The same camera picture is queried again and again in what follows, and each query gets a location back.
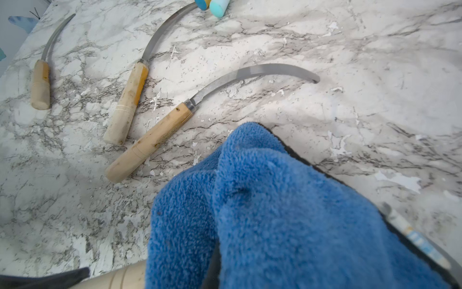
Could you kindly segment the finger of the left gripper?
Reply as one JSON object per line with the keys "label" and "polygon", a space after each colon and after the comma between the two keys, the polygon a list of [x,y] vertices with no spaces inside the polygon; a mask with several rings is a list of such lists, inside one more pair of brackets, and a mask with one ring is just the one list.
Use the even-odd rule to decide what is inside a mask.
{"label": "finger of the left gripper", "polygon": [[1,275],[1,288],[69,289],[87,279],[89,276],[90,269],[88,267],[40,278]]}

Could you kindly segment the blue microfiber rag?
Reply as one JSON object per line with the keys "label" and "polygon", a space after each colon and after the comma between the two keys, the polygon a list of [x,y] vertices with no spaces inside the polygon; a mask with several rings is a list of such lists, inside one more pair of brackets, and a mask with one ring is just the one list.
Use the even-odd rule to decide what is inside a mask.
{"label": "blue microfiber rag", "polygon": [[351,187],[239,126],[156,196],[148,289],[198,289],[214,250],[221,289],[454,289]]}

